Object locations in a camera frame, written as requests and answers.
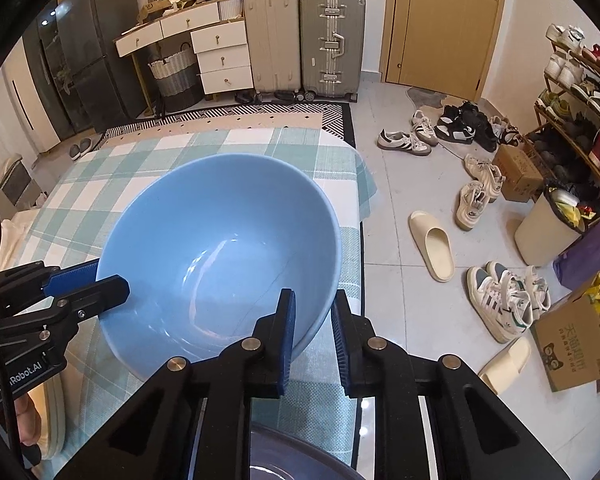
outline drawer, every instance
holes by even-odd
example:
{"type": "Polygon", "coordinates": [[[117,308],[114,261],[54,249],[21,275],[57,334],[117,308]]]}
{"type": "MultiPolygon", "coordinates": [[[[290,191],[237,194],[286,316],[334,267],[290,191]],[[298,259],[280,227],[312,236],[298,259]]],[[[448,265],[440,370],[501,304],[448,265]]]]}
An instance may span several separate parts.
{"type": "Polygon", "coordinates": [[[249,47],[247,45],[235,45],[225,48],[207,50],[198,54],[200,72],[215,72],[216,70],[227,70],[239,66],[249,66],[249,47]]]}
{"type": "Polygon", "coordinates": [[[160,22],[150,23],[144,27],[132,30],[116,41],[116,48],[120,57],[130,54],[148,44],[155,43],[162,39],[162,29],[160,22]]]}
{"type": "Polygon", "coordinates": [[[205,94],[253,88],[250,66],[216,70],[215,72],[201,74],[200,77],[202,78],[202,86],[205,88],[205,94]]]}
{"type": "Polygon", "coordinates": [[[160,20],[162,35],[165,38],[190,30],[192,28],[205,27],[211,23],[220,21],[218,4],[205,4],[192,9],[183,10],[160,20]]]}
{"type": "Polygon", "coordinates": [[[247,31],[244,28],[244,20],[194,30],[191,33],[191,41],[196,54],[226,46],[245,45],[247,31]]]}

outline purple bag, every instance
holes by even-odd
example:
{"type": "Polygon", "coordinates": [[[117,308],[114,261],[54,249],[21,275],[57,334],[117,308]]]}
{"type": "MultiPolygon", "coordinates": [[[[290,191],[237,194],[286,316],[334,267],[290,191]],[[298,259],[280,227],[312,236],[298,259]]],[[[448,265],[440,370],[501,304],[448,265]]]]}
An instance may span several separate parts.
{"type": "Polygon", "coordinates": [[[554,270],[560,283],[571,290],[600,270],[600,222],[554,260],[554,270]]]}

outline metal screw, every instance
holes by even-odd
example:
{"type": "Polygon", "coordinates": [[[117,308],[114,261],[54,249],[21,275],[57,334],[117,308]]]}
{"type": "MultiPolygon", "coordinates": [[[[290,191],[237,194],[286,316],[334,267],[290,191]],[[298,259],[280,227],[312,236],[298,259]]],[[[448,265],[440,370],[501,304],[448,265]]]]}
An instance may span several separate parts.
{"type": "Polygon", "coordinates": [[[242,348],[245,350],[257,350],[260,348],[260,340],[257,337],[248,337],[242,342],[242,348]]]}
{"type": "Polygon", "coordinates": [[[462,361],[457,355],[448,354],[442,358],[442,364],[450,370],[458,370],[462,361]]]}
{"type": "Polygon", "coordinates": [[[185,366],[187,366],[187,362],[185,361],[184,357],[172,357],[167,361],[167,368],[171,372],[179,372],[185,366]]]}
{"type": "Polygon", "coordinates": [[[373,348],[374,350],[384,350],[386,348],[386,339],[381,337],[370,337],[366,344],[369,345],[369,348],[373,348]]]}

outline blue gripper pad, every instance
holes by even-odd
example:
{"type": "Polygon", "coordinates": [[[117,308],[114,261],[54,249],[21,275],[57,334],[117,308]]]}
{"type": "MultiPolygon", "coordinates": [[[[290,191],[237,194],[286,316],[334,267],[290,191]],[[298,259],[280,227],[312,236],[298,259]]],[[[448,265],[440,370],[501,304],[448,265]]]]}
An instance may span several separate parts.
{"type": "Polygon", "coordinates": [[[278,392],[285,394],[291,370],[291,352],[294,346],[294,328],[296,327],[296,294],[290,290],[285,317],[285,331],[282,336],[280,352],[280,369],[282,373],[278,380],[278,392]]]}
{"type": "Polygon", "coordinates": [[[331,305],[331,327],[333,328],[333,339],[336,343],[336,357],[338,358],[338,370],[340,371],[340,384],[345,392],[349,391],[351,376],[349,368],[349,354],[347,353],[347,340],[342,325],[342,319],[338,311],[337,301],[334,300],[331,305]]]}
{"type": "Polygon", "coordinates": [[[99,259],[91,260],[90,262],[59,270],[49,278],[49,282],[42,288],[42,291],[47,297],[53,296],[54,298],[58,298],[95,282],[99,261],[99,259]]]}

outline suitcase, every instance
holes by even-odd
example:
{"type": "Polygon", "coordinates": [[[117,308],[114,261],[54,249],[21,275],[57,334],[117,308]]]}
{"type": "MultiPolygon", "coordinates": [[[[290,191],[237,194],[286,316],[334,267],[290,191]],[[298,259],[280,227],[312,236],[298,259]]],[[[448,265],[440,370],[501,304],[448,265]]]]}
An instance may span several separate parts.
{"type": "Polygon", "coordinates": [[[358,100],[365,0],[300,0],[302,83],[316,95],[358,100]]]}
{"type": "Polygon", "coordinates": [[[300,0],[243,0],[256,100],[260,92],[302,88],[300,0]]]}

